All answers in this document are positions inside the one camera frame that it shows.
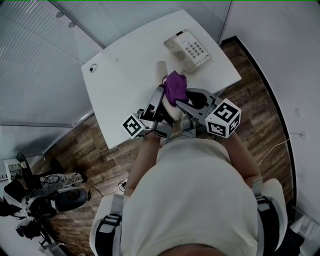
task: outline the black and white marker cube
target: black and white marker cube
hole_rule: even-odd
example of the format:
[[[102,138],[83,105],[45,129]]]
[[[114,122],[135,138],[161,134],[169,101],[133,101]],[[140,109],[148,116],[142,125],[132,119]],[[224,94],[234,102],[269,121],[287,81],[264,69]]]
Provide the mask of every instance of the black and white marker cube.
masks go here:
[[[224,99],[205,119],[208,133],[228,138],[240,124],[241,109]]]
[[[130,135],[131,139],[137,137],[137,135],[145,129],[143,123],[132,113],[122,124],[125,131]]]

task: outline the white desk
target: white desk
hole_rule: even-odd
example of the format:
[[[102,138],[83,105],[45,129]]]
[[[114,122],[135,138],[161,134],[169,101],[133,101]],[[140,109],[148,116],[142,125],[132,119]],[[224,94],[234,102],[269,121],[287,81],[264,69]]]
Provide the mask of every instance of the white desk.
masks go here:
[[[215,93],[241,79],[217,43],[184,10],[139,27],[82,66],[96,119],[110,149],[130,138],[122,123],[131,113],[146,107],[158,86],[156,63],[165,61],[169,74],[181,71],[164,41],[183,29],[188,29],[212,56],[192,74],[184,74],[189,88]],[[90,72],[92,64],[98,65],[94,73]]]

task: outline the person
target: person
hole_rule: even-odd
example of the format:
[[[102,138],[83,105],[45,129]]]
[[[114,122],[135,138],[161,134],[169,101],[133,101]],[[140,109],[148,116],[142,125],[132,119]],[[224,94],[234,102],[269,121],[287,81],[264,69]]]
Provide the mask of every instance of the person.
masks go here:
[[[195,129],[160,150],[154,132],[132,166],[122,212],[124,256],[256,256],[261,179],[234,132],[222,144],[195,138]]]
[[[87,177],[77,167],[73,169],[73,173],[63,174],[64,170],[56,159],[50,161],[50,167],[51,170],[45,173],[47,175],[33,175],[33,179],[39,184],[39,188],[48,195],[75,183],[87,181]],[[23,176],[11,181],[4,187],[4,197],[7,194],[15,201],[16,205],[8,202],[8,198],[0,198],[0,216],[23,217],[20,207],[22,199],[33,191],[34,188],[28,187]]]

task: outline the human arm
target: human arm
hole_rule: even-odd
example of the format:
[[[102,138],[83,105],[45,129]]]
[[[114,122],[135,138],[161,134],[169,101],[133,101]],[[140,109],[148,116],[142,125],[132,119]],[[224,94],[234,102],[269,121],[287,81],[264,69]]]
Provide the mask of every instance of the human arm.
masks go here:
[[[160,137],[154,132],[145,136],[127,180],[125,196],[131,196],[142,177],[156,164],[159,145]]]
[[[261,178],[261,173],[254,158],[234,132],[223,142],[231,160],[232,166],[242,176],[244,182],[250,187],[256,179]]]

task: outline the electrical outlet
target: electrical outlet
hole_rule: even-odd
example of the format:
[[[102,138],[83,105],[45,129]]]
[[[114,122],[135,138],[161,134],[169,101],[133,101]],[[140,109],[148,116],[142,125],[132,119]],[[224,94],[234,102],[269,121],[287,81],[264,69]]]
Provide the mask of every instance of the electrical outlet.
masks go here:
[[[301,138],[302,139],[306,139],[307,138],[307,132],[304,130],[304,131],[301,131]]]

